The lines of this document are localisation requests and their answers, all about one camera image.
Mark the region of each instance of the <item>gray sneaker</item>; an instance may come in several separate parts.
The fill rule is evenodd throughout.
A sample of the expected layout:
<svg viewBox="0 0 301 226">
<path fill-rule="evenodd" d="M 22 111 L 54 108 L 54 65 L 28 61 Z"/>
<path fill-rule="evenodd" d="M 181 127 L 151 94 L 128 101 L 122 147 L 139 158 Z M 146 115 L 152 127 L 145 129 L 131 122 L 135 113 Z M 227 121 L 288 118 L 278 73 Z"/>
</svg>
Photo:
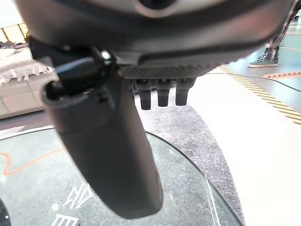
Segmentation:
<svg viewBox="0 0 301 226">
<path fill-rule="evenodd" d="M 257 58 L 254 62 L 249 63 L 248 67 L 259 68 L 259 67 L 276 67 L 278 65 L 278 59 L 272 60 L 267 54 L 263 54 Z"/>
</svg>

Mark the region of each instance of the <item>black handle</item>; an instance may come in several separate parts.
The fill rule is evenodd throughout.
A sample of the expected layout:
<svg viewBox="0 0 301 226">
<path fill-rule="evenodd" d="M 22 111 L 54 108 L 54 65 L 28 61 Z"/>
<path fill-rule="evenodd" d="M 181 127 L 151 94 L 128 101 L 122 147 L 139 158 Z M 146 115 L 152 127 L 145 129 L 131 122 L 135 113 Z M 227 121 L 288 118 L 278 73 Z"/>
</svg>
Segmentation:
<svg viewBox="0 0 301 226">
<path fill-rule="evenodd" d="M 74 96 L 57 87 L 42 91 L 46 111 L 97 195 L 124 218 L 158 212 L 161 182 L 126 81 L 113 73 L 101 88 Z"/>
</svg>

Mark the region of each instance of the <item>white blanket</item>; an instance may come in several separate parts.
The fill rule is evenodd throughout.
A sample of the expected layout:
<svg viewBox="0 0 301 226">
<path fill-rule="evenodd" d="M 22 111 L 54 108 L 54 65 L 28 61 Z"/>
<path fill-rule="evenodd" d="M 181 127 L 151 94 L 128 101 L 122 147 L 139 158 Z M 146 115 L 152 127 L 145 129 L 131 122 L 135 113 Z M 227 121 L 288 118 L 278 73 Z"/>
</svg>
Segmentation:
<svg viewBox="0 0 301 226">
<path fill-rule="evenodd" d="M 32 59 L 30 49 L 0 59 L 0 86 L 11 79 L 29 81 L 29 75 L 50 74 L 53 68 Z"/>
</svg>

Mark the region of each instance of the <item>glass tabletop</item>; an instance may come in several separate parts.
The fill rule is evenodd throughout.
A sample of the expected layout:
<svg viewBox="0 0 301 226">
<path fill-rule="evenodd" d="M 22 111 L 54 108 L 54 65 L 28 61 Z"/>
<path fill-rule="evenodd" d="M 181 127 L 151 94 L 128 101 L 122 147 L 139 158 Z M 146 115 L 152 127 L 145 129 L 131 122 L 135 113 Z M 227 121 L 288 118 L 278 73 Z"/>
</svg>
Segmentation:
<svg viewBox="0 0 301 226">
<path fill-rule="evenodd" d="M 231 207 L 184 154 L 147 134 L 164 193 L 162 210 L 128 220 L 106 207 L 54 129 L 0 140 L 0 225 L 241 226 Z"/>
</svg>

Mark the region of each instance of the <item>yellow black striped tape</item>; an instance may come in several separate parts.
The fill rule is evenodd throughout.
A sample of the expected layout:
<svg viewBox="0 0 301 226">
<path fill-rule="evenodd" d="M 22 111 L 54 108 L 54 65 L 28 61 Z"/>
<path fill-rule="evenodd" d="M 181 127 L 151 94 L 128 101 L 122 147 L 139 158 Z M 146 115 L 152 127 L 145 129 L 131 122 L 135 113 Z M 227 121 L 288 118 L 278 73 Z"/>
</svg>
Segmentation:
<svg viewBox="0 0 301 226">
<path fill-rule="evenodd" d="M 223 70 L 226 74 L 228 74 L 229 76 L 234 78 L 236 81 L 238 81 L 241 85 L 246 87 L 248 90 L 252 91 L 254 94 L 259 96 L 261 99 L 265 100 L 267 103 L 272 105 L 274 108 L 276 108 L 278 111 L 280 111 L 287 118 L 292 120 L 294 123 L 301 125 L 301 114 L 296 112 L 294 109 L 286 106 L 280 100 L 274 98 L 269 93 L 267 93 L 264 90 L 262 90 L 261 88 L 255 86 L 253 83 L 249 82 L 247 79 L 245 79 L 241 75 L 233 72 L 226 66 L 221 65 L 221 66 L 219 66 L 219 68 L 221 70 Z"/>
</svg>

